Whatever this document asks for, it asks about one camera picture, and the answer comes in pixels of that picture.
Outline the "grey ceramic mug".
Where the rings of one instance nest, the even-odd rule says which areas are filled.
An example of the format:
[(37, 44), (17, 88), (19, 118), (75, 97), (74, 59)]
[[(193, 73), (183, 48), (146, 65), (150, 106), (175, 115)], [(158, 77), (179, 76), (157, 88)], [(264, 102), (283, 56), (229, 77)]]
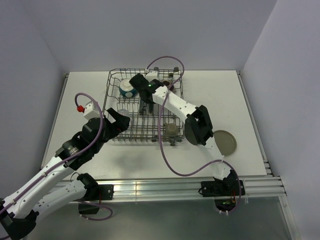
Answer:
[(165, 136), (178, 136), (179, 128), (174, 123), (164, 123), (164, 135)]

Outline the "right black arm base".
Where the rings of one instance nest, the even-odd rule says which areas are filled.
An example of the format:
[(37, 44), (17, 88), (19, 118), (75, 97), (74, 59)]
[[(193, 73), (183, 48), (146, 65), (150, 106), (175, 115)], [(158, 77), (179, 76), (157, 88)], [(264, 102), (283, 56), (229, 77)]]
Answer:
[(198, 193), (204, 198), (206, 197), (231, 197), (231, 196), (244, 196), (246, 194), (243, 181), (226, 184), (218, 181), (202, 181)]

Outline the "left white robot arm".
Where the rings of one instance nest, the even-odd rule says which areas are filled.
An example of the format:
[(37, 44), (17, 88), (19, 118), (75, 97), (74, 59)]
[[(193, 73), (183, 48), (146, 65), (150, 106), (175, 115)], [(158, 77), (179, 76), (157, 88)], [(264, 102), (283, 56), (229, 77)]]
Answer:
[(98, 183), (88, 173), (80, 174), (69, 185), (52, 188), (90, 161), (109, 140), (126, 131), (130, 118), (113, 108), (107, 112), (110, 122), (98, 113), (83, 125), (70, 140), (62, 144), (55, 155), (32, 179), (0, 201), (0, 223), (12, 240), (27, 236), (37, 222), (74, 200), (91, 200), (98, 194)]

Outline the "beige ceramic saucer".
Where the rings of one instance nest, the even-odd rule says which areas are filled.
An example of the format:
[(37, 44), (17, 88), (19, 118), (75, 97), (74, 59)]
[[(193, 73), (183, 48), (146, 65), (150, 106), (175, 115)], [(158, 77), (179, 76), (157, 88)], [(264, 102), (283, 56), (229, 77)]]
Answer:
[(236, 138), (226, 130), (213, 132), (215, 143), (223, 156), (232, 155), (237, 149)]

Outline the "clear drinking glass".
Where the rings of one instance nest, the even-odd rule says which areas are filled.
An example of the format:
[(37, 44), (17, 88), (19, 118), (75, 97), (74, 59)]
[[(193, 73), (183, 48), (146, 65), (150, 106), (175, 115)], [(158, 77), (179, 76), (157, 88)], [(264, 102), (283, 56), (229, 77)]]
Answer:
[(120, 109), (120, 110), (118, 110), (118, 113), (119, 113), (120, 115), (125, 116), (125, 117), (128, 117), (128, 118), (131, 117), (129, 111), (126, 110), (126, 109)]

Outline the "teal glazed saucer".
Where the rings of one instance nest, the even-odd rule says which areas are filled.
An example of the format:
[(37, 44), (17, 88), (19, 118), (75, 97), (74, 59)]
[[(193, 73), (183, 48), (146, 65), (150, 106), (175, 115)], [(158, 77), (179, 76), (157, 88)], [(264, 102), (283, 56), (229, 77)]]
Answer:
[(154, 114), (154, 106), (155, 106), (154, 103), (149, 103), (148, 104), (148, 114), (149, 115), (153, 115)]

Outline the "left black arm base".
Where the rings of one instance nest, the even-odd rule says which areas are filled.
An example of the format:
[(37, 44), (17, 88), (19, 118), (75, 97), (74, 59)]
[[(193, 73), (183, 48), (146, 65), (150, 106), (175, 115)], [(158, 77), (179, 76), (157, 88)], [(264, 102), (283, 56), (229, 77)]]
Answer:
[[(113, 199), (114, 185), (113, 184), (99, 184), (96, 187), (90, 188), (86, 191), (81, 201), (98, 201), (100, 205), (102, 201), (110, 201)], [(78, 212), (82, 215), (95, 215), (99, 211), (97, 206), (92, 206), (84, 203), (78, 204)]]

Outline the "teal white-dotted bowl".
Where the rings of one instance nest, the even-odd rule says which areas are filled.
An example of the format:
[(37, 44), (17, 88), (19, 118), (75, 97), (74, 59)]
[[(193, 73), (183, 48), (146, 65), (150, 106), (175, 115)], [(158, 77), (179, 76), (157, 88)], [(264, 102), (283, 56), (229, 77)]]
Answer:
[(130, 84), (130, 79), (123, 79), (119, 83), (119, 92), (124, 98), (132, 98), (137, 95), (137, 90)]

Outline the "dark patterned bowl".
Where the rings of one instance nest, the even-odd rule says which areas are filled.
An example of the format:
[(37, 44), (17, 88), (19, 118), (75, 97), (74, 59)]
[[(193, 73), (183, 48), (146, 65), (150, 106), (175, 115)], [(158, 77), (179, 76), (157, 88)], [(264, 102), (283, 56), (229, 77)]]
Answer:
[(174, 85), (169, 80), (163, 80), (162, 83), (170, 90), (173, 91), (175, 89)]

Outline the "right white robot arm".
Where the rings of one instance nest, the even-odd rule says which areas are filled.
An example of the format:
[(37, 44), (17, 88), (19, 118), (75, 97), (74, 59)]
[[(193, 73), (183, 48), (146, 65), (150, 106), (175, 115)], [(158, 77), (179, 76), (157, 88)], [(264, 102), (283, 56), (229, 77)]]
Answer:
[(232, 194), (232, 191), (239, 197), (245, 194), (245, 188), (241, 185), (241, 180), (236, 170), (223, 157), (212, 160), (191, 173), (182, 174), (171, 167), (165, 156), (161, 136), (161, 116), (164, 109), (172, 112), (184, 122), (184, 136), (189, 143), (194, 146), (202, 145), (204, 147), (209, 143), (209, 150), (218, 147), (215, 142), (210, 115), (204, 105), (195, 106), (190, 104), (170, 91), (170, 88), (159, 80), (148, 81), (142, 74), (135, 75), (129, 83), (145, 103), (159, 105), (157, 127), (159, 147), (163, 160), (172, 173), (180, 177), (191, 177), (211, 164), (219, 164), (222, 167), (227, 166), (228, 170), (221, 170), (214, 177), (213, 187), (207, 189), (208, 193), (205, 193), (205, 188), (202, 187), (200, 189), (201, 194), (204, 197), (228, 196)]

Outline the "light blue scalloped plate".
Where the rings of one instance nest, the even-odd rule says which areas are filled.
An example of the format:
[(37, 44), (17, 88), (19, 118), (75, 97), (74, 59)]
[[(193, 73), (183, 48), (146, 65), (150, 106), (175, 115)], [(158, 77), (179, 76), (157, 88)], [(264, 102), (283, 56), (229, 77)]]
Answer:
[(139, 112), (139, 114), (140, 115), (144, 115), (145, 114), (145, 107), (146, 107), (146, 103), (142, 100), (142, 99), (140, 99), (140, 101), (139, 101), (139, 110), (138, 110), (138, 112)]

